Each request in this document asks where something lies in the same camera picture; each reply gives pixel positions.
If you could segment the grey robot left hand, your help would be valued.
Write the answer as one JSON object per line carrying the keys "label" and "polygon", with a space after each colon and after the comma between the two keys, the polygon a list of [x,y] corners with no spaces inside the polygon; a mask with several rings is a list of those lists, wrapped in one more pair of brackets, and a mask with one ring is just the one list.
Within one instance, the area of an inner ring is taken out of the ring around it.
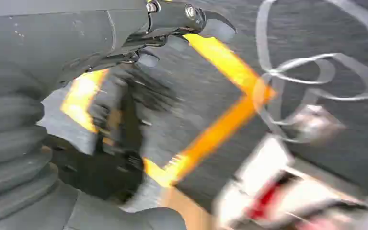
{"label": "grey robot left hand", "polygon": [[[146,105],[161,85],[136,79],[147,52],[187,34],[229,41],[235,27],[217,12],[164,0],[0,0],[0,230],[184,230],[167,207],[121,210],[144,177],[134,94]],[[84,73],[125,65],[111,100],[91,108],[94,154],[47,133],[43,100]]]}

